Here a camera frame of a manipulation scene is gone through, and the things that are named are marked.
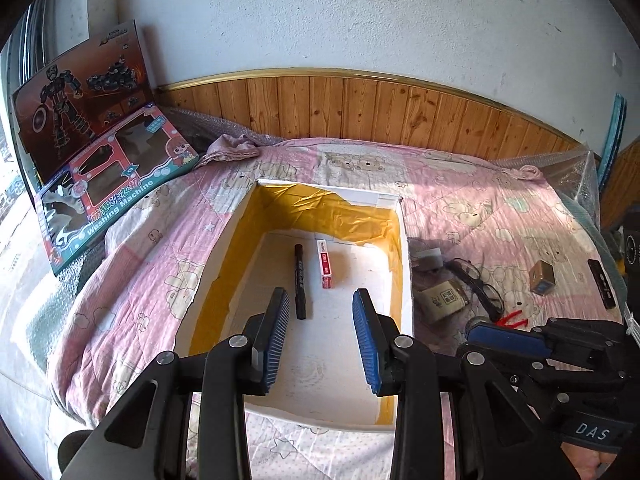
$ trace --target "qr code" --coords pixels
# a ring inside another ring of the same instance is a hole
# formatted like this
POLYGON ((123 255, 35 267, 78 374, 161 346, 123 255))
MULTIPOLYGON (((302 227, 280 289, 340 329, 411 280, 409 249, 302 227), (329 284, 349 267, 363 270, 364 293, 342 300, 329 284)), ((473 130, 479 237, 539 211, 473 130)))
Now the qr code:
POLYGON ((443 290, 440 295, 442 296, 442 301, 446 304, 453 303, 456 301, 456 295, 453 293, 453 290, 448 288, 447 290, 443 290))

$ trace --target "floor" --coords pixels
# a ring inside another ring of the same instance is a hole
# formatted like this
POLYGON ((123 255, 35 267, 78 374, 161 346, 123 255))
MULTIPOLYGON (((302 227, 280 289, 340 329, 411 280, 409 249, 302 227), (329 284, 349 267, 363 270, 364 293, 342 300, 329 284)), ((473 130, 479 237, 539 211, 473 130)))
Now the floor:
POLYGON ((33 307, 30 295, 49 273, 36 215, 23 194, 0 224, 0 415, 38 473, 57 480, 60 441, 82 426, 52 402, 43 372, 12 338, 20 310, 33 307))

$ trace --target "robot illustration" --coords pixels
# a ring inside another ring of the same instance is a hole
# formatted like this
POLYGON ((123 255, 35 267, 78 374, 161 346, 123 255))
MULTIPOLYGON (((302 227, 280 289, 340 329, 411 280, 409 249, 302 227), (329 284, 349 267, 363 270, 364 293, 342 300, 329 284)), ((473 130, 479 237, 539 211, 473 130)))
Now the robot illustration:
POLYGON ((78 112, 75 106, 71 104, 68 96, 66 95, 66 85, 71 86, 74 93, 74 97, 79 99, 82 97, 82 85, 75 77, 71 70, 63 70, 58 73, 58 66, 53 64, 47 68, 47 79, 49 83, 42 87, 40 91, 40 107, 34 114, 34 121, 41 119, 43 114, 46 114, 46 102, 50 100, 53 111, 53 135, 54 145, 58 150, 58 157, 60 157, 60 150, 63 146, 69 142, 69 134, 62 128, 62 116, 66 116, 71 126, 73 126, 78 132, 93 139, 95 137, 94 131, 90 128, 89 123, 78 112))
POLYGON ((122 114, 114 112, 113 110, 109 110, 104 117, 104 124, 113 123, 116 119, 122 117, 122 114))
POLYGON ((120 56, 118 60, 112 64, 106 74, 96 74, 87 78, 87 85, 90 90, 114 92, 126 88, 133 90, 138 86, 136 81, 136 73, 132 68, 127 66, 124 56, 120 56))

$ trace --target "gold trim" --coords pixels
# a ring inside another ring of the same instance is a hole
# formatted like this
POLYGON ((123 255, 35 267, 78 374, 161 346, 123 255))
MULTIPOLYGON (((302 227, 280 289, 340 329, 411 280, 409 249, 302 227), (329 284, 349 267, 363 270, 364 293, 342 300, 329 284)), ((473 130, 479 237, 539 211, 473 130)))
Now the gold trim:
POLYGON ((182 90, 185 88, 191 88, 194 86, 206 85, 210 83, 221 83, 224 81, 233 81, 238 79, 253 79, 256 77, 292 77, 292 76, 316 76, 316 77, 342 77, 342 78, 359 78, 359 79, 373 79, 376 81, 387 81, 396 84, 415 86, 425 90, 434 90, 445 94, 455 95, 456 97, 462 97, 469 99, 477 103, 496 108, 501 112, 518 115, 523 119, 526 119, 530 123, 534 123, 536 126, 540 126, 545 130, 550 131, 561 139, 569 142, 574 142, 579 145, 580 142, 573 137, 561 132, 557 128, 546 124, 545 122, 525 114, 515 108, 511 108, 505 104, 493 101, 486 97, 482 97, 471 92, 461 90, 459 88, 453 88, 451 86, 434 83, 431 81, 424 81, 423 79, 416 79, 414 77, 407 77, 403 75, 387 74, 383 72, 370 72, 367 70, 354 70, 351 68, 259 68, 256 70, 241 70, 239 72, 226 72, 223 74, 209 75, 204 77, 198 77, 196 79, 187 79, 177 83, 171 83, 169 85, 162 85, 158 87, 160 93, 171 92, 174 90, 182 90))

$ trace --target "red playing card box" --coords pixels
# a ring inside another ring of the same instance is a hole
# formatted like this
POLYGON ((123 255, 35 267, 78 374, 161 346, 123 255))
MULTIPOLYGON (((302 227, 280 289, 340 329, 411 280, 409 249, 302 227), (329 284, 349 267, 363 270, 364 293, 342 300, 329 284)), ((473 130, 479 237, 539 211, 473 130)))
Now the red playing card box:
POLYGON ((331 288, 331 264, 329 263, 329 252, 326 250, 326 240, 318 240, 318 258, 320 259, 322 288, 331 288))

